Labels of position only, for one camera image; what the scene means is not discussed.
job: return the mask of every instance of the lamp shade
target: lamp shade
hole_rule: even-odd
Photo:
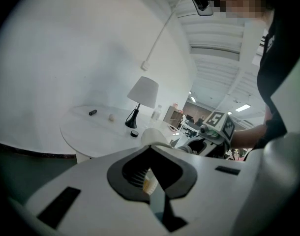
[[[158,89],[159,84],[157,82],[142,76],[130,90],[127,97],[141,105],[155,108]]]

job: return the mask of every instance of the black shirt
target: black shirt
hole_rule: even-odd
[[[257,142],[263,148],[274,138],[286,134],[285,125],[271,100],[271,96],[282,84],[300,57],[300,7],[291,10],[277,7],[269,32],[265,39],[264,54],[257,76],[261,97],[270,108],[272,119],[266,122],[267,131]]]

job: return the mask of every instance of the dark floor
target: dark floor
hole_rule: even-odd
[[[42,158],[0,150],[1,178],[9,194],[21,204],[38,188],[75,164],[75,158]]]

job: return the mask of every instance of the clear plastic bottle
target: clear plastic bottle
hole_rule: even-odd
[[[161,113],[162,113],[162,106],[158,105],[157,108],[153,111],[151,119],[148,125],[146,126],[146,128],[152,128],[155,125],[156,121],[159,119]]]

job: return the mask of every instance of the black lamp base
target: black lamp base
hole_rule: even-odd
[[[136,118],[137,118],[138,113],[139,113],[139,110],[135,109],[134,113],[132,114],[132,117],[128,121],[125,122],[125,125],[127,127],[137,128]]]

